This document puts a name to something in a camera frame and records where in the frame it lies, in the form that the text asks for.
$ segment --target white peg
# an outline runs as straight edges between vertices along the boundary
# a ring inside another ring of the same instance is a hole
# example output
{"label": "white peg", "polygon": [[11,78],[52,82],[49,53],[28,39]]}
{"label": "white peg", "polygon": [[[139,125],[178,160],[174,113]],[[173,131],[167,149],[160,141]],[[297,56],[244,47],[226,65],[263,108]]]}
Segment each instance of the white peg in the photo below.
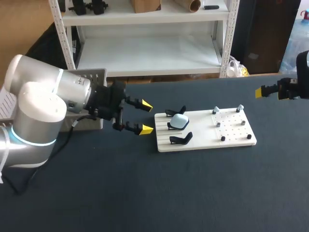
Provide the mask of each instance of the white peg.
{"label": "white peg", "polygon": [[243,105],[239,105],[239,107],[237,108],[236,112],[239,113],[243,109],[244,109]]}
{"label": "white peg", "polygon": [[216,106],[214,108],[214,110],[212,111],[212,114],[215,115],[216,113],[218,113],[220,111],[220,109]]}

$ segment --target paper roll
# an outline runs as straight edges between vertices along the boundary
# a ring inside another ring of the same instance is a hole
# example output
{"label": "paper roll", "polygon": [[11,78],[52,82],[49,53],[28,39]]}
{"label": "paper roll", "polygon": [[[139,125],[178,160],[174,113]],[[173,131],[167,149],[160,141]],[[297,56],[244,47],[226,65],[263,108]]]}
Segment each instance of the paper roll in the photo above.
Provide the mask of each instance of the paper roll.
{"label": "paper roll", "polygon": [[183,6],[185,9],[188,9],[191,13],[194,13],[199,10],[201,7],[200,0],[174,0],[179,5]]}

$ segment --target white board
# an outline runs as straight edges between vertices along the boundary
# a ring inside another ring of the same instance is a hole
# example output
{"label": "white board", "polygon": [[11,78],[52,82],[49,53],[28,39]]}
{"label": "white board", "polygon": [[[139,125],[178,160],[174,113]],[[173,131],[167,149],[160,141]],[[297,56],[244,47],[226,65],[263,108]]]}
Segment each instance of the white board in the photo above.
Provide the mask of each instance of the white board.
{"label": "white board", "polygon": [[[167,123],[172,117],[166,117],[165,113],[156,114],[154,117],[156,139],[159,152],[199,150],[233,146],[252,146],[256,144],[256,137],[252,131],[245,112],[236,112],[236,108],[220,109],[213,115],[213,110],[188,111],[184,115],[189,117],[190,123],[183,130],[168,130]],[[170,144],[169,137],[184,138],[192,132],[193,138],[187,145]]]}

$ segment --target black object on shelf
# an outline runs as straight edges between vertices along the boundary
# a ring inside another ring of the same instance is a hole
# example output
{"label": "black object on shelf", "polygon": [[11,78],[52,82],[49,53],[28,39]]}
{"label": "black object on shelf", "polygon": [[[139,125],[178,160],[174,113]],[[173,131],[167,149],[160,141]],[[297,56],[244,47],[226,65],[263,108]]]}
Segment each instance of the black object on shelf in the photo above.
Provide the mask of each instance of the black object on shelf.
{"label": "black object on shelf", "polygon": [[101,15],[105,12],[108,4],[103,0],[92,0],[92,3],[85,4],[83,0],[72,0],[73,7],[70,7],[70,11],[75,11],[77,15],[85,15],[86,8],[93,11],[95,15]]}
{"label": "black object on shelf", "polygon": [[184,105],[179,112],[174,110],[165,110],[166,117],[173,117],[175,114],[181,114],[183,115],[185,111],[187,110],[186,106]]}
{"label": "black object on shelf", "polygon": [[218,5],[214,5],[214,6],[204,6],[205,10],[218,10],[219,6]]}
{"label": "black object on shelf", "polygon": [[101,15],[104,14],[104,11],[108,7],[108,4],[106,4],[103,0],[92,0],[92,10],[95,15]]}
{"label": "black object on shelf", "polygon": [[187,145],[192,138],[193,138],[193,134],[192,134],[192,132],[189,132],[185,138],[170,136],[169,141],[170,141],[170,144]]}
{"label": "black object on shelf", "polygon": [[72,0],[73,7],[69,8],[69,11],[75,11],[77,15],[85,15],[86,14],[86,7],[89,4],[85,4],[83,0]]}

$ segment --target plastic bottle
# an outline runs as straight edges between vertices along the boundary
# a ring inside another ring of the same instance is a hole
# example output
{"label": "plastic bottle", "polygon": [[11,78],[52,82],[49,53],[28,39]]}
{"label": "plastic bottle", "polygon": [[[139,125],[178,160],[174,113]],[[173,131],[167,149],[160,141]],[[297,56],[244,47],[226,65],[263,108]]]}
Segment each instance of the plastic bottle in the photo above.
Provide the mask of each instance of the plastic bottle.
{"label": "plastic bottle", "polygon": [[281,73],[296,72],[296,58],[301,52],[309,50],[309,9],[305,12],[304,19],[298,19],[294,23],[294,27],[287,45],[282,64]]}

